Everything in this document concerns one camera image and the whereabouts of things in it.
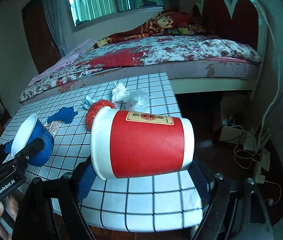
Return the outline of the person's left hand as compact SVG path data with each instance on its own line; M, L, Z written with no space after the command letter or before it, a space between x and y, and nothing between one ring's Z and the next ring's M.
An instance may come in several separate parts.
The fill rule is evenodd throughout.
M12 214L13 220L16 220L16 217L19 211L19 207L18 207L17 200L12 195L9 196L8 208ZM0 203L0 218L3 215L3 212L4 212L4 206L2 203ZM3 228L1 224L0 224L0 236L2 237L2 239L5 239L5 240L9 240L12 238L12 236L9 233L7 233L7 231Z

